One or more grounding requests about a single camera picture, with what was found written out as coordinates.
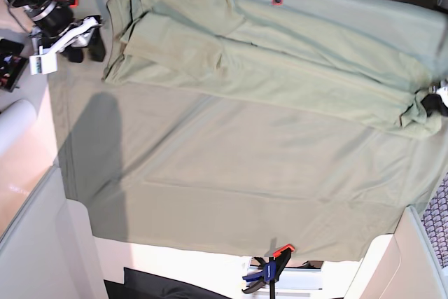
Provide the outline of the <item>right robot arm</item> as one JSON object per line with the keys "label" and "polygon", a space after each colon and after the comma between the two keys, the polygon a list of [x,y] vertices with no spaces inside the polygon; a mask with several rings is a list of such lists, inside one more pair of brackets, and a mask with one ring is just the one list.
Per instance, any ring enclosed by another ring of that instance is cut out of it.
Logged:
{"label": "right robot arm", "polygon": [[60,53],[70,62],[81,63],[86,49],[90,59],[103,62],[106,48],[101,38],[100,15],[83,19],[74,16],[79,0],[5,0],[7,9],[22,8],[33,22],[29,37],[34,54],[43,62],[45,54]]}

